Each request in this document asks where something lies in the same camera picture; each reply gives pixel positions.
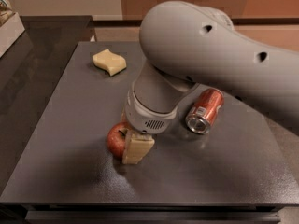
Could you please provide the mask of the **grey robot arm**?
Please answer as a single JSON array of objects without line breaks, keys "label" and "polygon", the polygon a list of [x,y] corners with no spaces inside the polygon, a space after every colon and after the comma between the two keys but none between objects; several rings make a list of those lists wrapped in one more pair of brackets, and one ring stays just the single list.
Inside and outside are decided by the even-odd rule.
[{"label": "grey robot arm", "polygon": [[254,41],[212,7],[163,2],[144,17],[139,42],[146,57],[125,103],[138,131],[162,133],[179,102],[204,84],[238,96],[271,120],[299,129],[299,53]]}]

